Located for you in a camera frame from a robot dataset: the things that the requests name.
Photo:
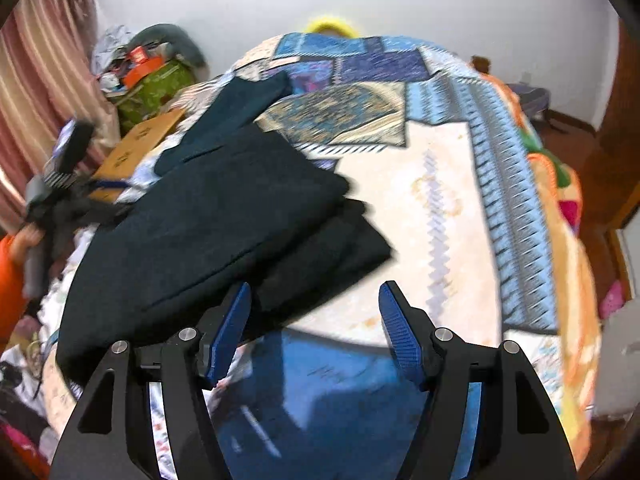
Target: silver bolt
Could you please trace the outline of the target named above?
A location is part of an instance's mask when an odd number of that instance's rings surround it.
[[[111,351],[114,354],[122,354],[125,350],[127,349],[127,342],[126,341],[116,341],[114,344],[111,345]]]
[[[520,351],[520,345],[515,341],[505,341],[503,343],[504,349],[510,354],[517,354]]]
[[[196,337],[196,334],[196,329],[188,327],[180,330],[180,332],[178,332],[178,337],[183,341],[191,341],[194,337]]]
[[[453,332],[448,328],[439,328],[436,330],[436,337],[440,341],[451,341],[453,339]]]

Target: cardboard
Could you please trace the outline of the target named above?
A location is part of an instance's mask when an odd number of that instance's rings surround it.
[[[176,108],[136,124],[107,156],[94,177],[109,180],[129,178],[145,155],[162,142],[183,115],[184,110]],[[121,189],[98,190],[91,194],[91,198],[113,202],[121,192]]]

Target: curtain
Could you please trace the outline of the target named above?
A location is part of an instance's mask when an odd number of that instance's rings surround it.
[[[118,116],[89,70],[94,0],[20,0],[0,30],[0,226],[13,232],[24,191],[71,118],[96,124],[89,165],[119,141]]]

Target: clothes pile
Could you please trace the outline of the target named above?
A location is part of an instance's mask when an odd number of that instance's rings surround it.
[[[233,79],[162,154],[162,179],[129,216],[98,230],[60,326],[57,361],[67,377],[85,384],[114,341],[158,343],[196,323],[233,282],[252,286],[255,335],[390,257],[364,204],[345,198],[343,177],[254,124],[291,91],[285,72]]]

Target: white wall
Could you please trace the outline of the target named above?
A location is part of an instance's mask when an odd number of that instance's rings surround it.
[[[492,60],[492,73],[549,88],[552,107],[599,126],[617,59],[617,17],[607,0],[97,0],[101,25],[133,30],[159,22],[185,28],[212,74],[262,40],[340,16],[364,36],[405,34],[464,59]]]

